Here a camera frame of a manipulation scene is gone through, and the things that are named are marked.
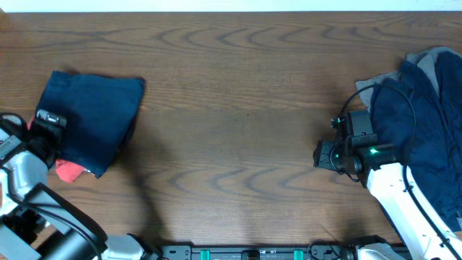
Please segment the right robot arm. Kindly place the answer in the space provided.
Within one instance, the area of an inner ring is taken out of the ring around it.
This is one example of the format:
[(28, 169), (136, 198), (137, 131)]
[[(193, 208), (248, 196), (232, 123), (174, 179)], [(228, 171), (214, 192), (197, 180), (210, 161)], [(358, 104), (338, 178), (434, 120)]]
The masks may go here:
[(314, 167), (349, 176), (377, 199), (412, 259), (461, 258), (461, 240), (428, 202), (409, 167), (397, 161), (392, 144), (349, 152), (341, 142), (320, 140), (313, 159)]

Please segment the dark blue denim shorts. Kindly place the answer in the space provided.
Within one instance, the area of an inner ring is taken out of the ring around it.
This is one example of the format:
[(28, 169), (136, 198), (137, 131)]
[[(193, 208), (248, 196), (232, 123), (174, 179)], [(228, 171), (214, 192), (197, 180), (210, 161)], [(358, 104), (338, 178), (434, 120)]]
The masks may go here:
[(61, 158), (99, 178), (131, 138), (144, 90), (142, 78), (53, 71), (36, 109), (66, 118)]

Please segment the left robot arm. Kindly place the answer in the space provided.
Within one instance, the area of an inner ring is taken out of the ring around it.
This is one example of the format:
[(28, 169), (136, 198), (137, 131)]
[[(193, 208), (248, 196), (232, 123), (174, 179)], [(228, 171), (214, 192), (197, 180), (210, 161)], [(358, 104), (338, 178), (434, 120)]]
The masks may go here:
[(39, 110), (31, 124), (1, 114), (1, 254), (7, 259), (161, 259), (132, 235), (107, 235), (48, 187), (66, 119)]

